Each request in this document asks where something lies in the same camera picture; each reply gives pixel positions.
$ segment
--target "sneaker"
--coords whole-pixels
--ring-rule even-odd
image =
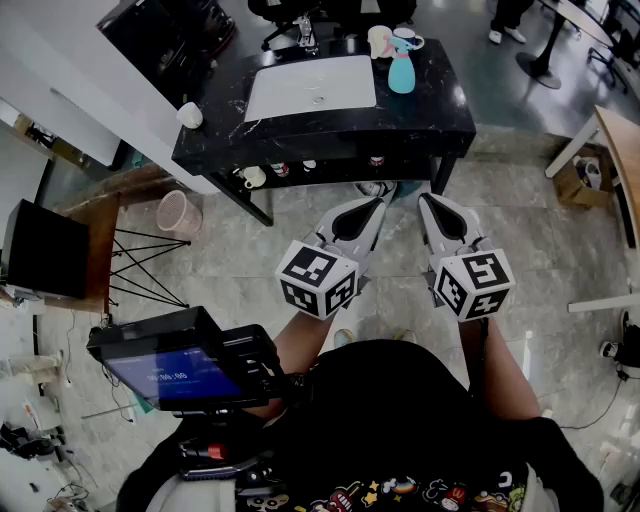
[[[622,329],[622,339],[624,340],[624,335],[627,332],[627,329],[631,325],[631,320],[629,319],[629,311],[625,309],[620,314],[620,328]]]
[[[349,329],[340,329],[333,335],[333,348],[340,348],[357,341]]]
[[[524,44],[527,42],[527,38],[524,37],[517,28],[507,28],[504,27],[504,31],[513,37],[520,44]]]
[[[495,44],[500,44],[502,42],[502,33],[497,30],[492,30],[489,32],[489,41]]]
[[[601,357],[616,357],[618,353],[618,343],[611,343],[610,341],[602,342],[600,345]]]
[[[409,343],[418,343],[416,333],[409,329],[402,329],[401,331],[398,331],[393,339],[408,341]]]

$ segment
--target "camera screen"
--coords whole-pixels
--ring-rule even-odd
[[[179,400],[241,395],[242,391],[200,348],[105,360],[146,400]]]

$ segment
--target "black t-shirt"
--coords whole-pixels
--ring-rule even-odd
[[[555,422],[492,417],[418,345],[352,343],[321,356],[309,379],[313,400],[276,423],[287,493],[239,499],[238,510],[512,512],[531,475],[561,510],[603,508],[598,481]],[[139,493],[153,480],[150,460],[123,486],[119,510],[130,510],[128,486],[138,480]]]

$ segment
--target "forearm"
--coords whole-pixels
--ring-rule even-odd
[[[280,358],[280,367],[285,374],[307,373],[314,365],[324,340],[333,323],[332,315],[326,320],[318,320],[304,313],[296,313],[273,342]],[[260,418],[275,418],[284,410],[284,402],[272,399],[269,405],[245,409]]]
[[[480,322],[460,324],[460,338],[469,378],[472,382],[481,379],[479,396],[487,410],[508,420],[540,416],[540,406],[535,393],[513,359],[493,319],[489,319],[482,364]]]

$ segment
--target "table leg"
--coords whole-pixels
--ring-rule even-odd
[[[587,123],[580,129],[578,134],[573,138],[573,140],[565,146],[565,148],[556,157],[556,159],[551,162],[551,165],[545,169],[545,176],[547,178],[553,178],[556,174],[558,174],[564,164],[571,160],[573,156],[578,152],[578,150],[587,142],[589,142],[591,137],[593,137],[598,132],[598,130],[598,121],[596,119],[596,115],[593,114],[589,118]]]
[[[241,206],[246,212],[253,215],[253,217],[262,222],[265,226],[273,226],[273,218],[269,217],[266,213],[264,213],[260,208],[258,208],[251,202],[250,192],[238,191],[233,185],[231,185],[231,183],[229,183],[229,181],[224,176],[217,172],[205,174],[204,177],[207,178],[216,187],[218,187],[225,196],[227,196],[237,205]]]
[[[551,58],[551,50],[556,43],[560,29],[564,24],[564,18],[556,13],[556,19],[553,22],[553,30],[549,37],[549,42],[539,57],[535,57],[530,53],[520,52],[516,55],[518,65],[527,75],[535,78],[545,87],[550,89],[560,89],[562,82],[549,69],[549,59]]]
[[[586,302],[573,302],[569,304],[568,309],[569,313],[579,313],[580,311],[625,308],[629,306],[640,306],[640,293],[631,293],[629,295],[623,295],[621,297],[589,300]]]
[[[444,187],[447,186],[453,166],[456,164],[456,157],[443,156],[440,159],[440,166],[438,167],[438,173],[435,179],[431,179],[431,192],[434,194],[442,195]]]

